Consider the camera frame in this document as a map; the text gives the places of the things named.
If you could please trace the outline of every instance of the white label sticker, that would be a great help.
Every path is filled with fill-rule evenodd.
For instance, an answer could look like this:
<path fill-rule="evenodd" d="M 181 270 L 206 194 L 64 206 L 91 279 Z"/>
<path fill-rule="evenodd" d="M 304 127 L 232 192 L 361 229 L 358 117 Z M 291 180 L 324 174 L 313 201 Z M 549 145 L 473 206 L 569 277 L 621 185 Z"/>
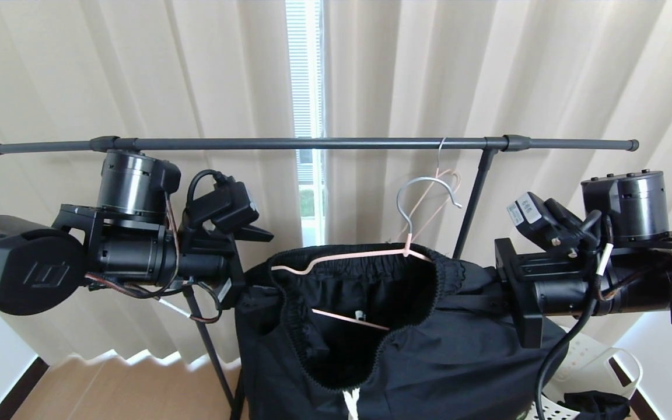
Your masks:
<path fill-rule="evenodd" d="M 216 294 L 216 298 L 219 299 L 219 301 L 223 301 L 225 296 L 227 296 L 227 292 L 230 291 L 230 288 L 232 287 L 232 279 L 227 279 L 224 285 L 222 285 L 222 289 L 219 290 L 219 293 Z"/>
<path fill-rule="evenodd" d="M 536 208 L 530 194 L 523 194 L 522 197 L 517 199 L 516 203 L 522 208 L 523 215 L 525 215 L 525 220 L 527 220 L 528 223 L 534 223 L 541 218 L 541 213 L 539 213 L 538 208 Z"/>
<path fill-rule="evenodd" d="M 512 223 L 515 223 L 515 226 L 523 223 L 523 215 L 520 213 L 520 210 L 517 208 L 517 204 L 514 202 L 511 205 L 507 206 L 507 213 L 509 213 Z"/>

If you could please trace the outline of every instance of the wooden floor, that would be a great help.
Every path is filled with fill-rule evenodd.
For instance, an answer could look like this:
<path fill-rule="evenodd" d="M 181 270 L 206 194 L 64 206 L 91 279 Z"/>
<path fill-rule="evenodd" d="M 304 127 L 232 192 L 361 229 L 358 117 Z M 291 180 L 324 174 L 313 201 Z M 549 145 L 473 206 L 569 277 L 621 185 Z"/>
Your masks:
<path fill-rule="evenodd" d="M 233 391 L 239 365 L 226 367 Z M 15 420 L 142 418 L 228 420 L 230 408 L 206 359 L 165 365 L 146 357 L 130 365 L 120 357 L 85 362 L 70 357 L 51 367 L 14 415 Z M 243 419 L 247 420 L 247 407 Z"/>

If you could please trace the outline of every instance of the black metal rod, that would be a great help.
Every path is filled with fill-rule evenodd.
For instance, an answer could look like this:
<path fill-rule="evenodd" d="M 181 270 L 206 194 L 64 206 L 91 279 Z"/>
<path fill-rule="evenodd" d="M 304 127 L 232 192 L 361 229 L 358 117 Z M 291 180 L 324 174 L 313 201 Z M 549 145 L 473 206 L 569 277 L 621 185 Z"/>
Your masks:
<path fill-rule="evenodd" d="M 477 178 L 475 178 L 474 181 L 474 189 L 471 190 L 471 197 L 468 199 L 468 204 L 466 205 L 466 213 L 463 216 L 463 225 L 461 226 L 461 233 L 458 235 L 458 241 L 456 242 L 456 250 L 453 251 L 453 258 L 455 258 L 456 260 L 458 260 L 458 258 L 461 258 L 463 247 L 465 247 L 466 239 L 468 239 L 468 233 L 471 231 L 471 224 L 474 223 L 475 210 L 478 207 L 478 201 L 480 201 L 481 199 L 481 193 L 484 189 L 486 176 L 489 173 L 489 168 L 491 167 L 491 161 L 494 159 L 494 155 L 496 153 L 497 150 L 486 149 L 482 152 L 481 159 L 478 161 L 478 171 L 477 171 Z"/>
<path fill-rule="evenodd" d="M 183 288 L 183 296 L 188 302 L 188 307 L 191 310 L 191 314 L 195 317 L 202 317 L 201 309 L 198 308 L 198 302 L 195 299 L 194 290 L 191 286 L 186 286 Z M 222 385 L 222 391 L 225 392 L 227 402 L 230 404 L 230 410 L 232 410 L 231 415 L 237 415 L 237 418 L 240 418 L 240 412 L 235 410 L 235 398 L 232 396 L 230 384 L 227 383 L 225 372 L 222 370 L 222 365 L 219 363 L 219 357 L 217 357 L 216 350 L 214 350 L 214 343 L 211 342 L 211 337 L 209 335 L 209 331 L 206 329 L 206 324 L 203 322 L 196 322 L 195 324 L 198 328 L 198 334 L 201 336 L 201 340 L 204 342 L 204 347 L 206 347 L 206 351 L 209 353 L 209 359 L 211 360 L 211 364 L 214 366 L 216 376 L 219 378 L 219 383 Z"/>
<path fill-rule="evenodd" d="M 0 144 L 0 155 L 29 152 L 106 151 L 284 151 L 285 149 L 437 149 L 443 138 L 96 138 L 91 141 Z M 608 149 L 636 151 L 637 140 L 536 139 L 526 136 L 446 138 L 443 149 Z"/>
<path fill-rule="evenodd" d="M 235 402 L 230 420 L 240 420 L 243 415 L 243 404 L 245 404 L 245 388 L 243 388 L 243 367 L 240 367 L 240 375 L 237 377 L 237 387 L 235 388 Z"/>

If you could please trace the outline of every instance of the curtain fold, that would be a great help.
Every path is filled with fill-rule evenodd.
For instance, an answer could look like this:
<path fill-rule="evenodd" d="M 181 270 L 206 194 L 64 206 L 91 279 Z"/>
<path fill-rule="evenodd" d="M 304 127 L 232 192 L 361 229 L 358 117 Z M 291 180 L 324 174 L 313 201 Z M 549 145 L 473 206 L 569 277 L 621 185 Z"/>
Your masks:
<path fill-rule="evenodd" d="M 664 170 L 672 227 L 672 2 L 325 0 L 324 22 L 326 135 L 640 140 L 637 152 L 497 155 L 464 260 L 493 265 L 497 237 L 534 252 L 507 204 L 533 191 L 581 214 L 579 182 L 606 173 Z M 409 179 L 433 175 L 437 152 L 326 156 L 328 242 L 402 241 L 395 194 Z M 462 203 L 479 157 L 440 154 L 441 169 L 462 175 Z M 412 186 L 405 207 L 423 191 Z M 432 191 L 416 226 L 445 198 Z M 448 206 L 417 242 L 453 252 L 463 217 Z M 587 332 L 612 344 L 637 317 L 596 318 Z"/>
<path fill-rule="evenodd" d="M 0 143 L 293 135 L 284 0 L 271 2 L 0 2 Z M 148 152 L 189 180 L 213 167 L 243 181 L 263 209 L 269 244 L 240 243 L 245 268 L 301 245 L 294 151 Z M 93 205 L 103 155 L 0 157 L 0 214 L 50 225 L 62 202 Z M 211 189 L 203 181 L 199 189 Z M 214 304 L 197 291 L 205 314 Z M 187 309 L 183 297 L 169 300 Z M 205 350 L 193 322 L 155 302 L 78 290 L 52 311 L 5 320 L 53 363 L 115 349 L 185 361 Z M 232 313 L 209 328 L 237 357 Z"/>

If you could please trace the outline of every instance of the white plastic basket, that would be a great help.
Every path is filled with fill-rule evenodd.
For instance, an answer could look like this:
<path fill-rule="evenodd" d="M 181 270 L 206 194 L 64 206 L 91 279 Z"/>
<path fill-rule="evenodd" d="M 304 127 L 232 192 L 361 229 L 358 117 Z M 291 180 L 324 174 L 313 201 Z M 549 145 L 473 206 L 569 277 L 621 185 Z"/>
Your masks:
<path fill-rule="evenodd" d="M 616 372 L 609 364 L 611 358 L 617 354 L 629 357 L 637 366 L 637 378 L 626 386 L 621 385 Z M 569 410 L 554 402 L 563 401 L 564 394 L 601 391 L 632 398 L 641 379 L 642 365 L 631 353 L 621 348 L 608 348 L 594 338 L 580 333 L 571 341 L 562 365 L 544 386 L 546 395 L 541 396 L 546 415 L 544 420 L 571 420 L 579 415 L 578 411 Z M 535 408 L 535 404 L 531 405 L 526 420 L 538 420 Z"/>

